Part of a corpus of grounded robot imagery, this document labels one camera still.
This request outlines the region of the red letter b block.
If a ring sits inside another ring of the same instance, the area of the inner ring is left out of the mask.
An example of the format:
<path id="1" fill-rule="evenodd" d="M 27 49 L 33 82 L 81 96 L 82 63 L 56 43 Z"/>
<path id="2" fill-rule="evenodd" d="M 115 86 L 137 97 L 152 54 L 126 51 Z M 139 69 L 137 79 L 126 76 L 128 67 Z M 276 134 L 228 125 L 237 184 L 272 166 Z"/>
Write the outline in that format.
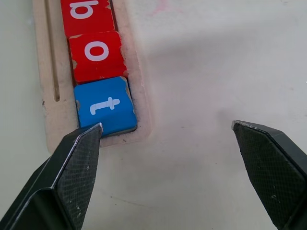
<path id="1" fill-rule="evenodd" d="M 115 30 L 110 0 L 60 0 L 60 4 L 67 37 Z"/>

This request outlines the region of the blue letter t block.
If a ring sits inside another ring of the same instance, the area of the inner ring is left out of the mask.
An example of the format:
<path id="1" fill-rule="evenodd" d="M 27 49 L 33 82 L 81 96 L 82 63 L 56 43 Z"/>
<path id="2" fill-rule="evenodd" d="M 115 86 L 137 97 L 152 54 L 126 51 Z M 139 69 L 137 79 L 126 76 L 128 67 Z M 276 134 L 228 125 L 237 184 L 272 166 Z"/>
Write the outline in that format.
<path id="1" fill-rule="evenodd" d="M 77 85 L 74 96 L 80 127 L 101 123 L 104 137 L 136 129 L 137 116 L 126 78 Z"/>

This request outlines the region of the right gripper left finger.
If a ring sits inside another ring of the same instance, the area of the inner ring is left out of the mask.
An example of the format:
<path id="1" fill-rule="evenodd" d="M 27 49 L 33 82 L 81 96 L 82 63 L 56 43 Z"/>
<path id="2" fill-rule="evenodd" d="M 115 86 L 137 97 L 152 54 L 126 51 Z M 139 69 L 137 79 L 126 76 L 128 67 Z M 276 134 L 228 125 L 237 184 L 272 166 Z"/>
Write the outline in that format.
<path id="1" fill-rule="evenodd" d="M 67 134 L 31 175 L 0 230 L 81 230 L 92 196 L 101 123 Z"/>

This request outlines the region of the red letter o block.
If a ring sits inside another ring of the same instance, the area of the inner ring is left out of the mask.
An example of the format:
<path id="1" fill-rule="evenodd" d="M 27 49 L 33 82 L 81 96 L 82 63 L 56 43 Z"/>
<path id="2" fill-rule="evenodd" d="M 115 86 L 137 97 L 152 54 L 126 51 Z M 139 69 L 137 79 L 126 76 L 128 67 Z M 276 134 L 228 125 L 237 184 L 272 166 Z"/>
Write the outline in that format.
<path id="1" fill-rule="evenodd" d="M 78 84 L 127 77 L 118 32 L 82 34 L 69 38 L 73 76 Z"/>

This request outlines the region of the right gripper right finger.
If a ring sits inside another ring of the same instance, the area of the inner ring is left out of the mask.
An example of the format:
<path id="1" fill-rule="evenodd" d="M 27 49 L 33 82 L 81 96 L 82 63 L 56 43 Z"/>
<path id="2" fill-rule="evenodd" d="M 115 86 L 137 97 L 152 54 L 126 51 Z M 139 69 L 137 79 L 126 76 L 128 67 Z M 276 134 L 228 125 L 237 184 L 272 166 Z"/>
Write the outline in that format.
<path id="1" fill-rule="evenodd" d="M 249 180 L 278 230 L 307 230 L 307 154 L 284 132 L 235 120 Z"/>

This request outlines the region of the wooden letter tray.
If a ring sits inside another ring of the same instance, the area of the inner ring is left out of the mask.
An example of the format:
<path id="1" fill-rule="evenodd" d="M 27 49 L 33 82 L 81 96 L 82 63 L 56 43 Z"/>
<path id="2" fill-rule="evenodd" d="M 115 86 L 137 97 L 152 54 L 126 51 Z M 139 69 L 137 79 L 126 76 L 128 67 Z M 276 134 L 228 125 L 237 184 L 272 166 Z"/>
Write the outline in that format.
<path id="1" fill-rule="evenodd" d="M 101 148 L 142 141 L 153 129 L 145 77 L 139 63 L 127 3 L 128 0 L 111 0 L 111 8 L 122 39 L 138 126 L 133 132 L 103 138 Z M 49 153 L 53 153 L 62 138 L 79 127 L 73 95 L 72 62 L 64 35 L 60 0 L 32 0 L 32 5 L 46 143 Z"/>

